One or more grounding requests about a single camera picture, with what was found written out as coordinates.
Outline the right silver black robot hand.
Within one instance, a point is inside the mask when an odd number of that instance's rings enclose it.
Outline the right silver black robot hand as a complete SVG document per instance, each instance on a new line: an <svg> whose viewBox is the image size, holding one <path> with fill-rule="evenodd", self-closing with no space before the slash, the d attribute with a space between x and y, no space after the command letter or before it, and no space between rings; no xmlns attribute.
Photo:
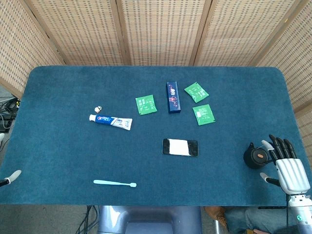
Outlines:
<svg viewBox="0 0 312 234"><path fill-rule="evenodd" d="M302 161L296 156L293 145L287 139L269 135L271 142L262 140L277 171L278 178L274 179L261 173L262 179L275 186L281 187L288 195L306 194L311 188Z"/></svg>

